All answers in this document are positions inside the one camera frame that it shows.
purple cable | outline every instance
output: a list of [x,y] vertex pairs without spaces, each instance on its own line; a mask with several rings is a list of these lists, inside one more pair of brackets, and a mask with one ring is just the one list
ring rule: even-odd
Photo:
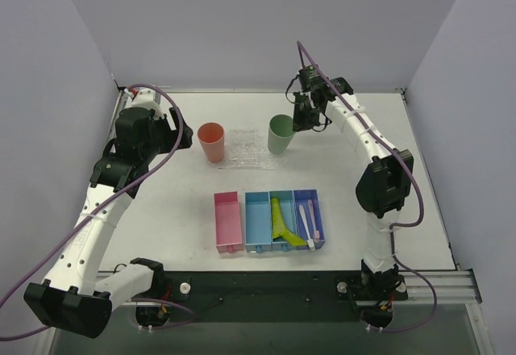
[[190,320],[178,321],[177,323],[170,323],[170,324],[162,325],[161,327],[152,327],[153,331],[158,330],[158,329],[169,329],[169,328],[180,327],[181,325],[187,325],[187,324],[193,323],[193,321],[195,320],[195,312],[194,311],[192,311],[190,308],[187,308],[181,304],[173,303],[172,301],[165,301],[165,300],[158,300],[158,299],[140,299],[140,298],[132,299],[131,301],[134,301],[135,303],[165,304],[165,305],[169,305],[170,307],[181,309],[182,311],[188,312],[192,315],[192,319],[190,319]]
[[[128,90],[133,89],[139,89],[140,87],[145,87],[147,89],[151,89],[156,91],[158,94],[162,95],[167,101],[170,102],[170,104],[173,106],[173,108],[177,112],[177,120],[179,122],[179,127],[177,128],[179,132],[179,136],[177,137],[177,140],[175,144],[172,147],[172,150],[167,154],[167,156],[160,161],[154,168],[149,170],[145,175],[139,177],[138,179],[134,180],[131,184],[128,186],[122,188],[120,191],[116,192],[112,196],[110,196],[108,199],[106,199],[104,202],[102,202],[98,207],[96,207],[93,211],[91,211],[91,215],[96,215],[102,208],[113,202],[116,198],[123,195],[130,189],[134,188],[135,186],[139,185],[141,182],[143,182],[145,179],[149,178],[151,175],[153,175],[158,169],[160,169],[167,161],[169,161],[170,157],[177,151],[179,148],[179,143],[181,142],[181,138],[183,135],[183,116],[181,115],[181,111],[179,110],[179,107],[177,107],[176,103],[159,87],[148,85],[145,83],[136,83],[132,86],[129,86]],[[27,274],[25,274],[23,277],[21,277],[7,292],[6,294],[0,299],[0,309],[4,306],[6,301],[9,299],[10,296],[22,285],[26,280],[28,280],[30,277],[32,277],[38,270],[40,270],[43,265],[45,265],[47,262],[49,262],[54,255],[56,255],[67,243],[69,240],[71,240],[88,222],[91,220],[90,217],[85,217],[67,236],[65,236],[59,244],[49,253],[43,260],[41,260],[38,264],[36,264],[31,270],[28,271]],[[15,336],[0,336],[0,341],[13,341],[13,340],[19,340],[24,339],[26,337],[35,335],[36,333],[40,333],[44,331],[45,329],[49,329],[50,327],[42,327],[35,329],[30,332],[26,332],[20,335]]]
[[[337,90],[337,88],[333,85],[333,83],[331,83],[330,81],[330,78],[328,78],[326,75],[324,75],[324,73],[321,71],[321,69],[319,68],[319,66],[317,66],[317,64],[315,63],[315,61],[312,59],[312,57],[310,56],[310,54],[306,51],[305,47],[302,45],[301,42],[298,41],[298,50],[299,50],[299,54],[300,56],[302,57],[302,54],[304,53],[306,55],[306,58],[308,58],[308,61],[314,66],[314,69],[318,72],[318,74],[321,76],[321,78],[326,82],[326,84],[328,85],[328,87],[330,87],[330,89],[335,93],[335,95],[337,97],[339,97],[339,99],[342,101],[342,103],[344,104],[344,106],[349,110],[349,111],[353,111],[353,107],[349,104],[348,101],[346,101],[346,99],[343,97],[343,95]],[[304,68],[305,65],[303,63],[303,60],[301,60],[301,64],[302,64],[302,67]],[[360,115],[360,113],[355,113],[355,117],[360,121],[360,123],[364,126],[364,129],[370,129],[370,126],[367,124],[367,122],[365,121],[364,117],[362,117]],[[398,226],[400,228],[414,228],[416,226],[418,226],[421,222],[422,222],[422,219],[425,215],[425,207],[424,207],[424,204],[423,204],[423,201],[422,201],[422,194],[421,194],[421,190],[419,189],[419,185],[418,183],[416,182],[414,176],[412,175],[412,173],[410,172],[410,169],[409,167],[405,164],[405,162],[400,158],[400,156],[397,154],[396,151],[394,151],[394,149],[390,148],[386,142],[383,141],[382,138],[380,138],[374,131],[369,131],[369,133],[371,134],[371,137],[378,142],[378,144],[380,144],[382,147],[384,147],[385,149],[387,149],[387,151],[389,151],[389,153],[391,155],[393,155],[393,157],[396,159],[396,161],[400,164],[400,166],[403,168],[403,170],[405,171],[405,174],[408,176],[408,178],[410,179],[410,182],[412,183],[412,186],[414,187],[414,191],[416,192],[416,196],[418,197],[418,204],[419,204],[419,217],[416,219],[415,222],[412,222],[412,223],[399,223],[399,222],[393,222],[389,225],[389,229],[391,230],[391,233],[390,233],[390,245],[391,245],[391,252],[393,254],[393,259],[394,261],[396,261],[396,263],[398,265],[400,265],[403,269],[405,269],[406,271],[408,272],[411,272],[412,274],[415,274],[416,276],[418,276],[419,278],[421,278],[429,287],[430,287],[430,290],[432,292],[432,295],[434,297],[434,305],[432,307],[432,311],[431,313],[428,315],[428,317],[424,320],[422,320],[421,322],[419,323],[416,323],[416,324],[412,324],[408,327],[404,327],[404,328],[386,328],[386,329],[383,329],[382,332],[390,332],[390,333],[399,333],[399,332],[406,332],[406,331],[409,331],[411,329],[414,329],[414,328],[418,328],[418,327],[421,327],[423,326],[424,324],[428,323],[430,320],[432,320],[435,316],[435,313],[437,312],[437,293],[435,292],[435,288],[432,286],[432,284],[430,283],[430,281],[428,281],[428,279],[426,277],[424,277],[422,274],[420,274],[418,271],[414,270],[414,269],[411,269],[409,268],[408,266],[404,265],[403,263],[400,262],[400,260],[396,257],[396,249],[395,249],[395,243],[394,243],[394,233],[393,233],[393,228]],[[373,329],[376,329],[376,330],[380,330],[378,327],[373,327],[371,326]]]

